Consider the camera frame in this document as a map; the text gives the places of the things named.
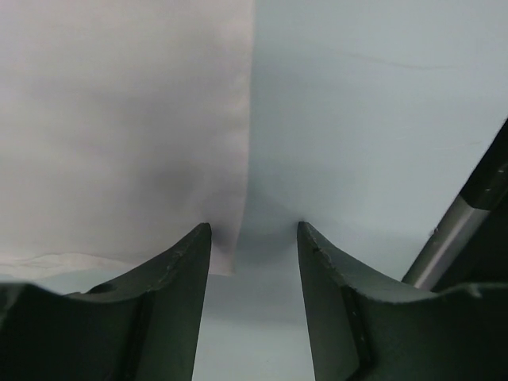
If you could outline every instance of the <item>white cloth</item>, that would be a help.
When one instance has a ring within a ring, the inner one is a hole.
[[[0,273],[128,269],[194,225],[229,274],[252,0],[0,4]]]

